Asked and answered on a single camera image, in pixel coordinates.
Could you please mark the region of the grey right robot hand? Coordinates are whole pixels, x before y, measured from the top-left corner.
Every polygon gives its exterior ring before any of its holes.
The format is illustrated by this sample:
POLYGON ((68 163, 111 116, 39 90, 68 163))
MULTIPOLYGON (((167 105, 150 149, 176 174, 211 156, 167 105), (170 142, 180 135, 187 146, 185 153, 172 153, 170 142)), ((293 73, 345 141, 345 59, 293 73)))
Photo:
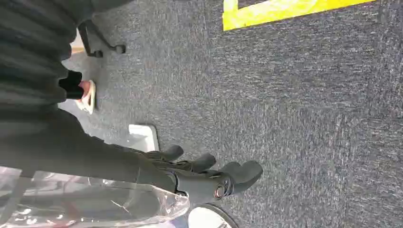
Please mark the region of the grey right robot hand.
POLYGON ((230 162, 218 171, 210 165, 184 168, 154 161, 136 152, 85 133, 75 116, 49 112, 0 112, 0 164, 37 171, 148 184, 172 193, 185 193, 193 203, 205 203, 250 188, 262 175, 256 161, 230 162))

